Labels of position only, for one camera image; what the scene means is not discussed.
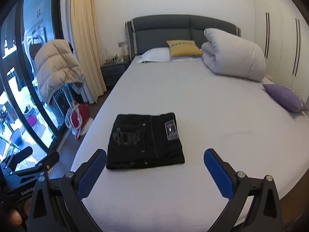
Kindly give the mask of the person's left hand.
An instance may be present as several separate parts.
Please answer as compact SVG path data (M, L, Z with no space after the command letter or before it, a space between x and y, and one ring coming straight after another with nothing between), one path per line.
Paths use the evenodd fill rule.
M26 200L23 207L23 214L29 216L31 206L31 199ZM10 210L8 213L8 220L13 226L20 226L23 222L21 214L17 210Z

